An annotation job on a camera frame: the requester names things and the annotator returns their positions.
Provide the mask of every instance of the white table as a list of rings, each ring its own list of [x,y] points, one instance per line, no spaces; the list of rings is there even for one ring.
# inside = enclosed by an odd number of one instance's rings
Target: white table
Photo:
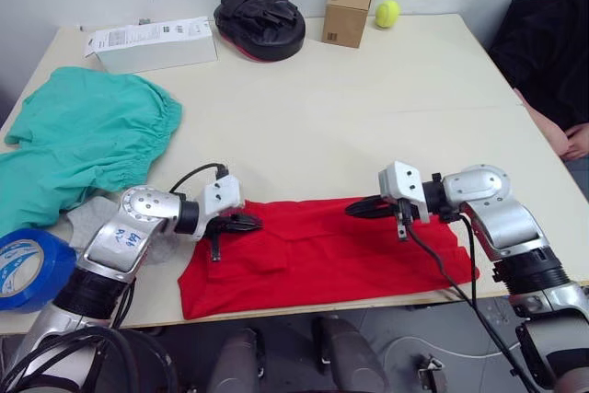
[[[218,62],[142,73],[184,106],[182,124],[148,184],[168,189],[185,172],[218,160],[252,201],[305,200],[377,193],[376,174],[394,159],[425,178],[493,164],[509,173],[515,195],[536,216],[568,274],[589,281],[589,205],[459,16],[401,17],[387,31],[367,24],[359,50],[321,43],[321,25],[322,19],[309,19],[303,50],[279,63],[252,62],[216,39]],[[95,59],[82,58],[84,39],[75,29],[58,31],[2,138],[23,98],[53,69],[99,69]],[[0,152],[9,149],[0,144]],[[195,178],[182,189],[194,195],[203,183]],[[466,244],[460,226],[454,229]],[[65,223],[50,230],[71,235]],[[184,322],[177,278],[192,249],[184,241],[170,261],[140,270],[126,326]],[[478,258],[479,295],[504,294],[480,249]],[[200,320],[447,299],[455,298],[437,291]],[[26,331],[34,317],[0,314],[0,333]]]

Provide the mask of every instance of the person's hand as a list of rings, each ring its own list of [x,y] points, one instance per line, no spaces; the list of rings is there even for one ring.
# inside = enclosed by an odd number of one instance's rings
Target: person's hand
[[[576,160],[589,155],[589,123],[575,124],[564,133],[569,137],[569,149],[562,158]]]

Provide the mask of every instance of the red cloth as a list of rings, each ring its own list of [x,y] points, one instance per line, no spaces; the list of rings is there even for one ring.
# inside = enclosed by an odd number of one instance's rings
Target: red cloth
[[[335,303],[446,288],[432,259],[397,238],[395,219],[353,218],[357,198],[247,202],[263,229],[221,234],[221,261],[198,243],[179,277],[185,319],[251,309]],[[444,260],[457,283],[470,281],[470,261],[447,225],[434,218],[415,232]]]

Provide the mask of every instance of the white box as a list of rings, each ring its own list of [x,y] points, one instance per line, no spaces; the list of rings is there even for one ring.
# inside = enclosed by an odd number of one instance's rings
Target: white box
[[[87,41],[84,55],[93,53],[113,74],[217,60],[207,17],[101,29]]]

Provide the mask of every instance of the small brown box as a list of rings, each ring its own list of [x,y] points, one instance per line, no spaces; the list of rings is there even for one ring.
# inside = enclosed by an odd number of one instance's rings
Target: small brown box
[[[322,41],[358,48],[371,0],[328,0]]]

